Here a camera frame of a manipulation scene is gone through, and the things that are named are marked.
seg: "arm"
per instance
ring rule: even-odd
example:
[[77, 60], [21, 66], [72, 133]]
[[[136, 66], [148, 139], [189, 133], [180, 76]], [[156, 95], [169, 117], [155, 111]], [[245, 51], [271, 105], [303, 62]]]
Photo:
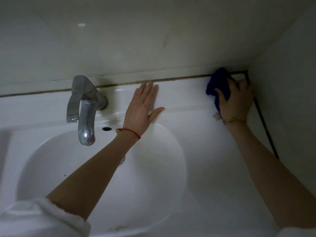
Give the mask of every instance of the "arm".
[[[153, 119], [164, 110], [160, 107], [148, 116], [149, 106], [158, 91], [158, 85], [142, 84], [136, 89], [126, 111], [123, 128], [142, 135]], [[120, 161], [137, 142], [131, 131], [121, 131], [115, 139], [75, 172], [69, 175], [46, 198], [66, 212], [85, 220], [101, 198]]]
[[[220, 111], [228, 117], [246, 120], [253, 102], [253, 90], [245, 81], [229, 81], [227, 101], [220, 90]], [[279, 227], [316, 227], [316, 198], [255, 137], [245, 122], [226, 123], [246, 163], [250, 176]]]

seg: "bangle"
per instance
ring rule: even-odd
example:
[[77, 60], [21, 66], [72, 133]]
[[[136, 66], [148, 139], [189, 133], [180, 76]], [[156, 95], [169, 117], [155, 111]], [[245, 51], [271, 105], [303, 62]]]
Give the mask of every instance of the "bangle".
[[246, 123], [247, 121], [243, 120], [243, 119], [239, 119], [237, 117], [227, 117], [223, 119], [223, 122], [226, 124], [227, 122], [234, 122], [234, 121], [241, 121], [243, 123]]
[[138, 139], [141, 138], [135, 131], [132, 131], [131, 129], [127, 129], [127, 128], [117, 128], [117, 129], [116, 129], [116, 133], [118, 133], [118, 132], [120, 132], [120, 131], [131, 131], [131, 132], [133, 132], [133, 133], [137, 136]]

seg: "white ceramic sink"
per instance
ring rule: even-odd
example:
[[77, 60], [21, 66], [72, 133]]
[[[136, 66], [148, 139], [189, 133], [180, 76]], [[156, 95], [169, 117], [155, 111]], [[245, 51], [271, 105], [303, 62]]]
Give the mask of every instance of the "white ceramic sink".
[[[208, 80], [159, 83], [154, 108], [166, 110], [118, 167], [88, 219], [90, 236], [139, 235], [157, 228], [173, 236], [192, 229], [215, 233], [274, 225], [234, 140], [212, 117], [216, 109], [214, 98], [205, 94]], [[0, 112], [0, 211], [16, 200], [46, 196], [108, 144], [137, 87], [101, 90], [109, 105], [97, 111], [92, 146], [79, 143], [77, 123], [66, 123], [70, 92], [0, 98], [5, 110]], [[255, 107], [248, 123], [270, 148]], [[166, 231], [157, 236], [167, 236]]]
[[[28, 159], [18, 182], [17, 198], [46, 196], [73, 171], [105, 147], [115, 128], [96, 127], [96, 142], [83, 146], [77, 131], [57, 135]], [[166, 218], [180, 201], [186, 186], [183, 152], [168, 130], [151, 125], [126, 154], [106, 191], [89, 217], [91, 234], [123, 228], [144, 228]]]

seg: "red string bracelet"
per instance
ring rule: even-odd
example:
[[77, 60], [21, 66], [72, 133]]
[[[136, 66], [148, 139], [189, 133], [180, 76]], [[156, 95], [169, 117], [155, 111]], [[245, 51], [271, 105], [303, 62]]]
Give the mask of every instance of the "red string bracelet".
[[132, 131], [132, 130], [127, 129], [127, 128], [117, 128], [117, 129], [116, 129], [116, 132], [119, 132], [119, 131], [131, 131], [131, 132], [133, 132], [133, 133], [137, 136], [138, 139], [141, 138], [135, 131]]

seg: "gold bracelet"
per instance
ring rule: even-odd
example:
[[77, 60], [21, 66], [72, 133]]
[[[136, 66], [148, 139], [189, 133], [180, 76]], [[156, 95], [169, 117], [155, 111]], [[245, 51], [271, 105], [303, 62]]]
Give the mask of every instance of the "gold bracelet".
[[243, 119], [239, 119], [237, 117], [227, 117], [223, 119], [223, 122], [226, 124], [227, 122], [234, 122], [234, 121], [241, 121], [243, 123], [246, 123], [247, 121], [243, 120]]

